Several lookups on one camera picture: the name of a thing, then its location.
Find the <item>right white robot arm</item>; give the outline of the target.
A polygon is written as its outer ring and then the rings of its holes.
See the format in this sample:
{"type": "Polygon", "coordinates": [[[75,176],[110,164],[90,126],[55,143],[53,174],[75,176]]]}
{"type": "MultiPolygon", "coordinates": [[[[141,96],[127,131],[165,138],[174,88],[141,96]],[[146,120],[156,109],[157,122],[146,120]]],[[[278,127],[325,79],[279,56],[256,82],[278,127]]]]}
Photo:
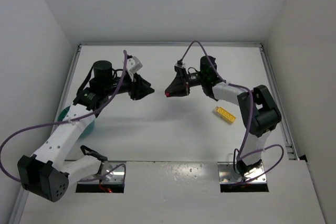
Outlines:
{"type": "Polygon", "coordinates": [[[261,164],[261,152],[270,132],[281,122],[281,114],[265,85],[247,91],[239,85],[222,81],[216,69],[212,56],[203,56],[199,70],[194,73],[189,73],[183,61],[179,60],[174,66],[176,76],[166,88],[165,95],[168,98],[185,97],[192,87],[200,86],[207,97],[239,107],[247,133],[236,155],[235,170],[243,176],[261,164]]]}

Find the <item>yellow long lego brick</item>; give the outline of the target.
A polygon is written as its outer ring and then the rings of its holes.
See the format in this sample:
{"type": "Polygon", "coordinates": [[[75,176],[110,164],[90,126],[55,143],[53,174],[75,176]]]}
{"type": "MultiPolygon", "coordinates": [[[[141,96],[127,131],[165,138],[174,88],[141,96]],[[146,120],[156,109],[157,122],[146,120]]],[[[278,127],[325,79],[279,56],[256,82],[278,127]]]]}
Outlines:
{"type": "Polygon", "coordinates": [[[236,120],[236,117],[229,113],[227,110],[223,109],[222,107],[218,107],[218,112],[220,113],[220,118],[223,119],[225,122],[229,124],[233,124],[236,120]]]}

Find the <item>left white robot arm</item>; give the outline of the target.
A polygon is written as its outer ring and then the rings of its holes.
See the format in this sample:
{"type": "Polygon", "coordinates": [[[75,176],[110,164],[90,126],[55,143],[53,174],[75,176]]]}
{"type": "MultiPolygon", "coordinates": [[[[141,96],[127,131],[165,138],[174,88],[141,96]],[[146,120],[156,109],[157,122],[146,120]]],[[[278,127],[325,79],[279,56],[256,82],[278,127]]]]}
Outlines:
{"type": "Polygon", "coordinates": [[[117,76],[112,63],[93,63],[67,114],[47,141],[32,156],[22,156],[18,171],[22,187],[51,202],[57,202],[72,184],[82,179],[102,179],[107,157],[81,146],[83,157],[65,163],[66,156],[86,128],[99,116],[104,105],[117,94],[128,93],[131,100],[140,100],[154,89],[138,71],[137,57],[128,56],[122,75],[117,76]]]}

